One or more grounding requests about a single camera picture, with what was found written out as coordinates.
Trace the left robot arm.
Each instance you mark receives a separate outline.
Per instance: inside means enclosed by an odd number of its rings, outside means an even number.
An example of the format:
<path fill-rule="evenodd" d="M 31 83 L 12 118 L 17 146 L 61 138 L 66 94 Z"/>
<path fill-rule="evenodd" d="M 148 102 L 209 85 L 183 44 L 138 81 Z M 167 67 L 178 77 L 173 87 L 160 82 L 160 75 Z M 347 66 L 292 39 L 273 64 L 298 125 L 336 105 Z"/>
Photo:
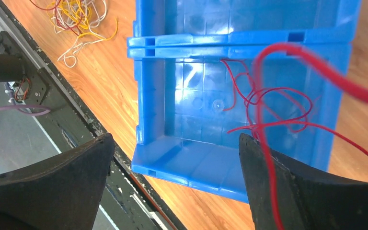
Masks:
<path fill-rule="evenodd" d="M 0 82 L 21 81 L 25 76 L 25 64 L 17 56 L 0 54 Z"/>

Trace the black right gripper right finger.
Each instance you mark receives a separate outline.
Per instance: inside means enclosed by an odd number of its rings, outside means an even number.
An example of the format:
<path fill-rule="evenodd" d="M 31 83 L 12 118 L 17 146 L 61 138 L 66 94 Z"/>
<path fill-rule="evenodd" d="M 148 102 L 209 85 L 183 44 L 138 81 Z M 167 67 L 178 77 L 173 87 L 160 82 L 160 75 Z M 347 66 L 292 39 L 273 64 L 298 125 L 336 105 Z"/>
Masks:
<path fill-rule="evenodd" d="M 308 166 L 273 150 L 279 213 L 287 230 L 368 230 L 368 183 Z M 257 230 L 276 229 L 268 167 L 257 140 L 239 136 L 239 157 Z"/>

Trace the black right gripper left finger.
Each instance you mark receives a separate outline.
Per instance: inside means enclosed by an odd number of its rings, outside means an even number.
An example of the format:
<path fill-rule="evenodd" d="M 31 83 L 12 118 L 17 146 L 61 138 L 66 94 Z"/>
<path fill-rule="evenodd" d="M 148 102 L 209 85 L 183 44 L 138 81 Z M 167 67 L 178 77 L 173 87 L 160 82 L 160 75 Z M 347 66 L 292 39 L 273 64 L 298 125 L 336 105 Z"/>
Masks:
<path fill-rule="evenodd" d="M 90 230 L 115 151 L 110 133 L 0 174 L 0 230 Z"/>

